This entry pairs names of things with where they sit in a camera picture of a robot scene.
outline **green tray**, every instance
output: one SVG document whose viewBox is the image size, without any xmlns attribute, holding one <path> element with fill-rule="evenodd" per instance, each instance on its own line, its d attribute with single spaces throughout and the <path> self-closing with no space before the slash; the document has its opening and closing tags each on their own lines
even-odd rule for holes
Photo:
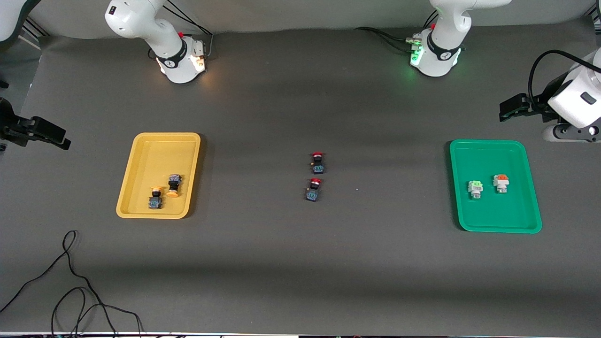
<svg viewBox="0 0 601 338">
<path fill-rule="evenodd" d="M 538 210 L 526 148 L 517 141 L 455 140 L 451 165 L 459 224 L 474 232 L 537 233 L 543 226 Z M 507 193 L 499 194 L 493 176 L 509 177 Z M 473 200 L 468 182 L 484 186 Z"/>
</svg>

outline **black cable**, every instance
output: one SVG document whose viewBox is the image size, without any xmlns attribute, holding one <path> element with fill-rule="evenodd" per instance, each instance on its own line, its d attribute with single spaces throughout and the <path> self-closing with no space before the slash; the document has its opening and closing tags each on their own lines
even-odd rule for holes
<svg viewBox="0 0 601 338">
<path fill-rule="evenodd" d="M 44 34 L 44 32 L 42 32 L 39 28 L 37 28 L 37 26 L 35 26 L 33 23 L 31 23 L 31 21 L 29 21 L 29 19 L 25 19 L 25 21 L 27 21 L 27 23 L 32 26 L 38 33 L 40 33 L 40 36 L 46 36 Z"/>
<path fill-rule="evenodd" d="M 153 50 L 152 50 L 152 48 L 149 48 L 149 49 L 148 49 L 148 52 L 146 53 L 146 55 L 148 55 L 148 58 L 149 58 L 149 59 L 151 59 L 151 60 L 154 60 L 154 58 L 156 58 L 156 54 L 154 55 L 154 58 L 153 58 L 153 57 L 151 57 L 151 56 L 150 56 L 150 52 L 152 52 L 152 51 L 153 51 Z"/>
<path fill-rule="evenodd" d="M 185 17 L 183 17 L 183 16 L 181 16 L 181 15 L 177 14 L 176 12 L 174 12 L 172 9 L 170 9 L 170 8 L 168 8 L 168 7 L 165 7 L 165 6 L 163 6 L 163 8 L 165 8 L 166 10 L 168 10 L 169 12 L 171 12 L 171 14 L 173 14 L 173 15 L 175 15 L 175 16 L 177 16 L 177 17 L 179 17 L 181 20 L 184 20 L 185 22 L 187 22 L 187 23 L 189 23 L 189 24 L 195 25 L 195 26 L 196 26 L 196 27 L 198 27 L 198 28 L 199 28 L 199 29 L 200 29 L 200 30 L 201 30 L 203 33 L 205 33 L 205 34 L 208 34 L 208 35 L 212 35 L 212 33 L 211 33 L 211 32 L 209 32 L 209 31 L 208 31 L 208 30 L 207 30 L 205 27 L 202 27 L 201 25 L 198 25 L 198 24 L 196 24 L 196 23 L 195 23 L 195 22 L 193 22 L 193 21 L 187 20 Z"/>
<path fill-rule="evenodd" d="M 434 14 L 438 15 L 438 11 L 435 10 L 434 12 L 432 12 L 432 14 L 430 14 L 428 19 L 426 19 L 426 21 L 424 22 L 424 28 L 426 28 L 428 26 L 428 22 L 430 21 L 430 19 L 434 20 L 434 18 L 432 17 L 432 16 L 436 17 Z"/>
<path fill-rule="evenodd" d="M 67 239 L 69 238 L 69 236 L 70 236 L 70 235 L 73 235 L 73 237 L 72 237 L 71 241 L 69 242 L 69 244 L 67 244 Z M 71 249 L 71 247 L 72 247 L 72 246 L 73 246 L 73 244 L 75 243 L 75 239 L 76 239 L 76 238 L 77 238 L 77 233 L 75 232 L 75 230 L 70 230 L 70 231 L 68 231 L 68 232 L 65 234 L 65 237 L 63 237 L 63 243 L 62 243 L 62 246 L 63 246 L 63 253 L 61 253 L 61 254 L 60 254 L 60 255 L 59 255 L 59 256 L 58 256 L 58 257 L 57 257 L 57 258 L 56 258 L 56 259 L 55 259 L 55 260 L 52 262 L 52 264 L 50 264 L 50 266 L 49 266 L 49 267 L 48 267 L 48 268 L 47 268 L 47 269 L 46 269 L 44 272 L 42 272 L 42 273 L 41 273 L 41 274 L 40 274 L 38 277 L 36 277 L 36 278 L 33 278 L 32 280 L 28 280 L 27 282 L 25 282 L 25 284 L 23 284 L 23 285 L 21 286 L 21 288 L 20 288 L 20 289 L 17 291 L 17 293 L 16 293 L 16 294 L 15 294 L 15 295 L 12 297 L 12 299 L 11 299 L 11 300 L 9 300 L 9 301 L 8 301 L 8 303 L 6 303 L 6 305 L 5 305 L 5 306 L 3 306 L 3 308 L 2 308 L 2 309 L 0 309 L 0 313 L 2 313 L 2 312 L 3 312 L 3 311 L 4 311 L 4 310 L 5 310 L 5 309 L 6 309 L 6 308 L 7 308 L 7 307 L 8 307 L 8 306 L 9 306 L 9 305 L 10 305 L 10 304 L 11 304 L 11 303 L 12 303 L 12 302 L 13 302 L 13 301 L 14 301 L 14 300 L 15 300 L 15 299 L 16 299 L 16 298 L 19 296 L 19 295 L 20 295 L 21 291 L 23 291 L 23 290 L 24 290 L 24 288 L 25 288 L 27 285 L 29 285 L 29 284 L 30 284 L 30 283 L 32 283 L 33 281 L 36 281 L 36 280 L 38 280 L 38 279 L 40 279 L 40 278 L 44 277 L 44 276 L 45 276 L 45 275 L 46 275 L 46 274 L 47 274 L 47 273 L 48 273 L 48 272 L 49 272 L 49 271 L 50 271 L 50 270 L 51 270 L 51 269 L 52 269 L 52 268 L 53 268 L 53 267 L 56 265 L 56 263 L 57 263 L 57 262 L 58 262 L 58 261 L 59 261 L 61 258 L 63 258 L 63 256 L 67 256 L 67 261 L 68 261 L 68 263 L 69 263 L 69 271 L 70 271 L 70 272 L 71 272 L 71 274 L 72 274 L 72 275 L 74 275 L 75 277 L 79 277 L 79 278 L 82 278 L 82 279 L 84 279 L 84 280 L 85 280 L 85 282 L 86 282 L 86 285 L 87 285 L 87 287 L 83 287 L 83 286 L 74 287 L 73 289 L 71 289 L 71 290 L 69 290 L 67 293 L 65 293 L 65 295 L 63 295 L 63 297 L 62 297 L 62 298 L 61 298 L 61 299 L 58 301 L 58 303 L 56 304 L 56 306 L 55 306 L 55 308 L 54 308 L 54 311 L 52 312 L 52 322 L 51 322 L 51 326 L 50 326 L 50 328 L 51 328 L 51 330 L 52 330 L 52 334 L 54 334 L 54 318 L 55 318 L 55 315 L 56 315 L 56 311 L 58 310 L 58 307 L 60 306 L 61 302 L 62 302 L 62 301 L 64 300 L 64 298 L 65 298 L 65 297 L 67 297 L 69 294 L 71 294 L 71 293 L 72 293 L 72 292 L 74 292 L 75 290 L 79 290 L 79 291 L 82 293 L 82 295 L 83 295 L 83 298 L 84 298 L 84 301 L 83 301 L 83 303 L 84 303 L 84 304 L 82 305 L 82 309 L 81 309 L 81 310 L 80 310 L 80 312 L 79 312 L 79 316 L 78 316 L 77 323 L 76 323 L 75 327 L 73 328 L 73 331 L 75 331 L 75 336 L 77 336 L 77 330 L 78 330 L 78 328 L 79 328 L 79 324 L 80 324 L 80 323 L 81 323 L 81 321 L 83 320 L 83 317 L 84 317 L 84 316 L 85 316 L 85 315 L 86 315 L 86 314 L 87 314 L 87 313 L 88 313 L 88 312 L 89 312 L 89 311 L 90 311 L 90 310 L 91 310 L 93 307 L 96 307 L 96 306 L 100 306 L 100 307 L 102 307 L 102 309 L 103 309 L 103 311 L 104 311 L 104 313 L 105 313 L 106 321 L 107 321 L 107 323 L 109 324 L 109 326 L 111 327 L 111 330 L 113 331 L 113 333 L 114 333 L 114 334 L 117 334 L 117 331 L 116 331 L 115 327 L 113 326 L 113 324 L 112 324 L 112 322 L 111 322 L 111 319 L 110 319 L 110 317 L 109 317 L 109 314 L 108 314 L 108 311 L 106 310 L 106 308 L 109 308 L 109 309 L 114 309 L 114 310 L 117 310 L 117 311 L 120 311 L 120 312 L 123 312 L 123 313 L 128 313 L 128 314 L 134 315 L 134 316 L 136 317 L 136 324 L 138 325 L 138 331 L 139 331 L 139 334 L 141 335 L 141 332 L 142 332 L 142 329 L 143 329 L 143 326 L 142 326 L 142 321 L 140 320 L 140 317 L 139 317 L 139 316 L 138 316 L 136 313 L 134 313 L 134 312 L 131 312 L 131 311 L 127 311 L 127 310 L 123 310 L 123 309 L 120 309 L 120 308 L 118 308 L 118 307 L 116 307 L 116 306 L 112 306 L 112 305 L 108 305 L 108 304 L 105 304 L 105 303 L 103 303 L 103 302 L 102 302 L 102 300 L 100 299 L 100 296 L 99 296 L 99 295 L 98 295 L 98 293 L 96 292 L 96 290 L 94 290 L 94 288 L 92 287 L 92 285 L 91 285 L 91 283 L 90 283 L 90 280 L 89 280 L 87 277 L 85 277 L 85 276 L 83 276 L 83 275 L 79 275 L 77 272 L 75 272 L 75 269 L 73 268 L 73 262 L 72 262 L 72 260 L 71 260 L 71 254 L 70 254 L 69 250 Z M 91 306 L 90 308 L 88 308 L 88 310 L 87 310 L 87 311 L 86 311 L 84 314 L 82 314 L 82 312 L 83 312 L 83 309 L 85 308 L 85 292 L 84 292 L 84 291 L 89 291 L 89 292 L 91 292 L 91 293 L 94 295 L 94 297 L 96 297 L 96 300 L 98 301 L 98 303 L 97 303 L 97 304 L 94 304 L 93 306 Z"/>
<path fill-rule="evenodd" d="M 75 272 L 75 270 L 73 269 L 73 264 L 71 263 L 71 254 L 69 253 L 69 250 L 65 247 L 65 241 L 67 240 L 67 237 L 70 233 L 73 234 L 73 239 L 71 240 L 71 244 L 69 244 L 69 248 L 73 245 L 73 243 L 75 242 L 75 238 L 77 237 L 77 233 L 75 232 L 75 230 L 70 230 L 69 232 L 67 232 L 67 234 L 63 238 L 63 250 L 67 253 L 67 261 L 69 263 L 69 271 L 71 271 L 71 274 L 74 275 L 75 277 L 79 277 L 79 278 L 85 280 L 85 283 L 88 285 L 88 288 L 90 289 L 90 291 L 92 291 L 92 293 L 96 297 L 96 300 L 98 301 L 98 303 L 103 304 L 102 309 L 105 312 L 106 321 L 108 322 L 109 326 L 111 327 L 111 330 L 113 330 L 113 332 L 116 332 L 115 327 L 113 326 L 111 319 L 109 318 L 109 313 L 106 311 L 106 307 L 104 306 L 105 304 L 100 299 L 100 296 L 98 295 L 96 290 L 94 290 L 94 288 L 92 287 L 92 284 L 90 283 L 90 280 L 88 279 L 88 277 L 78 275 L 77 272 Z"/>
<path fill-rule="evenodd" d="M 30 19 L 29 17 L 27 19 L 31 21 L 29 24 L 32 26 L 35 26 L 35 28 L 37 30 L 41 31 L 44 36 L 50 35 L 42 26 L 40 26 L 37 22 L 35 22 L 34 19 Z"/>
<path fill-rule="evenodd" d="M 361 31 L 370 31 L 370 32 L 374 32 L 378 35 L 384 35 L 385 37 L 391 39 L 391 40 L 395 40 L 395 41 L 400 41 L 400 42 L 405 42 L 405 39 L 400 38 L 400 37 L 396 37 L 394 35 L 390 35 L 385 31 L 381 31 L 377 28 L 372 28 L 372 27 L 357 27 L 355 29 L 361 30 Z"/>
<path fill-rule="evenodd" d="M 36 34 L 34 34 L 32 31 L 30 31 L 29 28 L 23 26 L 23 29 L 26 30 L 28 33 L 30 33 L 36 40 L 38 39 L 38 36 Z"/>
<path fill-rule="evenodd" d="M 190 22 L 194 22 L 184 11 L 182 11 L 177 5 L 175 5 L 171 0 L 167 0 L 176 10 L 178 10 L 182 15 L 184 15 Z"/>
<path fill-rule="evenodd" d="M 381 31 L 381 30 L 379 30 L 379 29 L 372 28 L 372 27 L 357 27 L 357 28 L 355 28 L 355 29 L 358 29 L 358 30 L 361 30 L 361 31 L 369 31 L 369 32 L 373 32 L 373 33 L 375 33 L 376 35 L 378 35 L 380 38 L 382 38 L 382 40 L 384 40 L 384 42 L 385 42 L 386 44 L 388 44 L 390 47 L 392 47 L 392 48 L 394 48 L 394 49 L 396 49 L 396 50 L 398 50 L 398 51 L 401 51 L 401 52 L 411 52 L 411 50 L 410 50 L 410 49 L 403 49 L 403 48 L 400 48 L 400 47 L 398 47 L 397 45 L 393 44 L 391 41 L 389 41 L 389 40 L 388 40 L 388 39 L 391 39 L 391 40 L 393 40 L 393 41 L 404 42 L 404 41 L 405 41 L 404 39 L 401 39 L 401 38 L 395 37 L 395 36 L 393 36 L 393 35 L 390 35 L 390 34 L 388 34 L 388 33 L 386 33 L 386 32 L 383 32 L 383 31 Z"/>
<path fill-rule="evenodd" d="M 137 324 L 137 326 L 138 326 L 138 335 L 139 335 L 139 336 L 141 336 L 141 335 L 142 335 L 142 331 L 144 331 L 144 326 L 142 325 L 142 320 L 140 319 L 140 316 L 138 316 L 138 314 L 137 314 L 137 313 L 135 313 L 135 312 L 131 312 L 131 311 L 127 311 L 127 310 L 123 310 L 123 309 L 121 309 L 121 308 L 118 308 L 118 307 L 116 307 L 116 306 L 112 306 L 112 305 L 108 305 L 108 304 L 96 303 L 96 304 L 94 304 L 94 305 L 91 305 L 91 306 L 88 308 L 88 310 L 86 310 L 86 311 L 84 312 L 84 314 L 83 314 L 83 315 L 80 315 L 80 316 L 78 317 L 78 321 L 77 321 L 76 325 L 79 325 L 79 324 L 80 324 L 80 323 L 81 323 L 81 322 L 82 322 L 82 321 L 85 319 L 85 317 L 88 315 L 88 313 L 89 313 L 89 312 L 90 312 L 90 311 L 91 311 L 93 308 L 95 308 L 95 307 L 97 307 L 97 306 L 108 307 L 109 309 L 117 310 L 117 311 L 119 311 L 119 312 L 127 313 L 127 314 L 130 314 L 130 315 L 134 316 L 134 317 L 136 318 L 136 324 Z"/>
<path fill-rule="evenodd" d="M 568 58 L 578 64 L 583 65 L 584 67 L 586 67 L 588 69 L 592 69 L 597 73 L 601 73 L 600 67 L 597 67 L 594 64 L 588 63 L 588 62 L 584 61 L 583 59 L 576 57 L 570 53 L 567 53 L 564 51 L 559 51 L 557 49 L 552 49 L 550 51 L 546 51 L 546 52 L 542 53 L 536 59 L 536 61 L 534 61 L 534 64 L 532 64 L 532 68 L 530 69 L 530 75 L 528 76 L 528 97 L 530 98 L 530 101 L 532 102 L 532 109 L 539 114 L 541 113 L 541 111 L 538 108 L 538 102 L 534 101 L 534 95 L 532 94 L 532 80 L 534 79 L 534 71 L 536 70 L 536 67 L 539 64 L 540 60 L 542 60 L 545 56 L 547 56 L 549 54 L 559 54 L 562 57 Z"/>
<path fill-rule="evenodd" d="M 186 19 L 184 19 L 183 17 L 181 17 L 180 15 L 178 15 L 176 12 L 170 10 L 168 7 L 163 6 L 166 10 L 170 11 L 173 15 L 179 17 L 180 19 L 187 21 L 193 25 L 195 25 L 196 27 L 198 27 L 200 30 L 202 30 L 205 34 L 208 35 L 213 35 L 213 33 L 211 33 L 208 29 L 206 29 L 205 27 L 197 24 L 196 22 L 194 22 L 194 20 L 192 20 L 186 13 L 184 13 L 184 11 L 182 11 L 177 5 L 175 5 L 171 0 L 167 0 L 173 7 L 175 7 L 176 10 L 178 10 L 182 15 L 184 15 L 186 17 Z"/>
<path fill-rule="evenodd" d="M 215 38 L 215 35 L 211 35 L 211 41 L 209 42 L 209 52 L 207 53 L 207 57 L 211 56 L 211 53 L 213 52 L 213 39 Z"/>
<path fill-rule="evenodd" d="M 432 20 L 430 20 L 425 26 L 424 28 L 427 28 L 428 26 L 430 26 L 432 24 L 432 22 L 434 22 L 434 20 L 436 20 L 436 18 L 438 18 L 438 13 L 436 13 L 436 15 L 432 18 Z"/>
<path fill-rule="evenodd" d="M 73 243 L 71 243 L 71 244 L 70 244 L 70 245 L 67 247 L 67 250 L 71 249 L 71 246 L 72 246 L 72 245 L 73 245 Z M 40 279 L 40 278 L 44 277 L 44 276 L 45 276 L 45 275 L 46 275 L 46 274 L 47 274 L 47 273 L 48 273 L 48 272 L 49 272 L 49 271 L 50 271 L 50 270 L 51 270 L 51 269 L 52 269 L 52 268 L 53 268 L 53 267 L 56 265 L 56 263 L 58 262 L 58 260 L 60 260 L 61 258 L 63 258 L 63 256 L 65 256 L 65 255 L 67 254 L 67 250 L 65 250 L 65 251 L 64 251 L 62 254 L 60 254 L 60 256 L 58 256 L 58 257 L 57 257 L 57 258 L 54 260 L 54 262 L 52 262 L 52 264 L 50 264 L 50 266 L 48 266 L 48 269 L 46 269 L 44 272 L 42 272 L 42 273 L 41 273 L 41 275 L 39 275 L 39 276 L 38 276 L 38 277 L 36 277 L 36 278 L 33 278 L 32 280 L 28 280 L 28 281 L 26 281 L 26 282 L 25 282 L 25 284 L 23 284 L 23 286 L 21 286 L 21 288 L 19 289 L 19 291 L 17 291 L 17 293 L 16 293 L 16 294 L 15 294 L 15 295 L 12 297 L 12 299 L 11 299 L 11 300 L 9 300 L 9 301 L 8 301 L 8 303 L 6 303 L 6 305 L 5 305 L 5 306 L 4 306 L 2 309 L 0 309 L 0 313 L 2 313 L 4 310 L 6 310 L 6 308 L 7 308 L 7 307 L 8 307 L 8 306 L 9 306 L 9 305 L 10 305 L 10 304 L 11 304 L 11 303 L 12 303 L 12 302 L 13 302 L 13 301 L 14 301 L 14 300 L 15 300 L 15 299 L 16 299 L 16 298 L 17 298 L 17 297 L 18 297 L 18 296 L 21 294 L 21 291 L 23 291 L 23 289 L 25 288 L 25 286 L 27 286 L 29 283 L 32 283 L 33 281 L 36 281 L 36 280 L 38 280 L 38 279 Z"/>
<path fill-rule="evenodd" d="M 78 319 L 81 317 L 81 314 L 84 312 L 84 309 L 85 309 L 85 292 L 84 291 L 87 291 L 87 289 L 83 286 L 76 286 L 73 289 L 70 289 L 69 291 L 67 291 L 67 293 L 65 293 L 63 295 L 63 297 L 61 297 L 61 299 L 58 301 L 58 303 L 54 306 L 54 310 L 52 310 L 52 317 L 50 319 L 50 336 L 52 338 L 54 338 L 54 319 L 56 318 L 56 312 L 58 311 L 58 307 L 61 305 L 63 300 L 71 294 L 71 292 L 76 291 L 76 290 L 81 292 L 81 295 L 83 297 L 83 302 L 81 305 L 81 310 L 79 311 Z M 75 327 L 73 328 L 73 331 L 75 331 L 75 336 L 77 336 L 78 327 L 79 327 L 79 323 L 76 323 Z"/>
</svg>

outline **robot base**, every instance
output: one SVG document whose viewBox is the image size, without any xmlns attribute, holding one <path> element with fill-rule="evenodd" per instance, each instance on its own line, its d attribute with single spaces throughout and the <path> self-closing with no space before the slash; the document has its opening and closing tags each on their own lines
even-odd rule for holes
<svg viewBox="0 0 601 338">
<path fill-rule="evenodd" d="M 559 125 L 548 126 L 543 130 L 543 140 L 548 142 L 570 142 L 570 143 L 601 143 L 601 139 L 596 141 L 587 141 L 587 140 L 577 140 L 577 139 L 569 139 L 569 138 L 558 138 L 555 136 L 557 132 L 556 127 Z"/>
<path fill-rule="evenodd" d="M 205 71 L 204 44 L 191 37 L 182 38 L 186 43 L 186 56 L 175 68 L 165 67 L 159 60 L 160 71 L 176 84 L 184 84 L 194 80 Z"/>
<path fill-rule="evenodd" d="M 432 33 L 432 29 L 428 28 L 419 33 L 413 35 L 413 38 L 420 38 L 422 41 L 427 41 L 428 36 Z M 459 57 L 461 49 L 455 55 L 452 55 L 448 60 L 441 61 L 438 59 L 436 54 L 430 50 L 427 43 L 424 43 L 416 51 L 416 54 L 412 55 L 410 65 L 419 69 L 424 75 L 438 78 L 446 75 L 453 66 L 457 64 L 457 57 Z"/>
</svg>

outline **yellow tray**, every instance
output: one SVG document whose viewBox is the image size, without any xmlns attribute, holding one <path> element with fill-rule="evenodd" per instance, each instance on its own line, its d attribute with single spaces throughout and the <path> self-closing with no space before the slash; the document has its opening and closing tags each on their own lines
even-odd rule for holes
<svg viewBox="0 0 601 338">
<path fill-rule="evenodd" d="M 141 133 L 133 140 L 129 154 L 117 215 L 122 218 L 160 218 L 178 220 L 188 213 L 194 173 L 200 150 L 196 133 Z M 169 175 L 182 176 L 178 197 L 168 197 Z M 163 207 L 149 209 L 153 186 L 163 187 Z"/>
</svg>

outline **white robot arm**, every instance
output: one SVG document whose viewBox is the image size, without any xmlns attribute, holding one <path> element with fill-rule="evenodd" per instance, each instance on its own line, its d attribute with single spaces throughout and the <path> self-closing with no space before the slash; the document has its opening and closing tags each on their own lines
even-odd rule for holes
<svg viewBox="0 0 601 338">
<path fill-rule="evenodd" d="M 204 44 L 180 36 L 163 19 L 155 19 L 165 0 L 112 0 L 105 20 L 125 38 L 143 38 L 157 55 L 161 72 L 172 82 L 190 82 L 205 70 Z"/>
<path fill-rule="evenodd" d="M 410 64 L 427 76 L 443 76 L 457 63 L 460 45 L 472 27 L 467 11 L 507 5 L 511 0 L 430 0 L 439 17 L 434 29 L 414 34 L 422 45 L 415 46 Z"/>
<path fill-rule="evenodd" d="M 563 55 L 576 64 L 551 81 L 540 95 L 533 96 L 534 70 L 538 62 L 549 54 Z M 601 49 L 584 60 L 556 50 L 541 54 L 530 71 L 528 91 L 528 94 L 515 95 L 499 105 L 499 121 L 540 114 L 543 122 L 557 122 L 543 131 L 543 138 L 547 141 L 601 141 Z"/>
</svg>

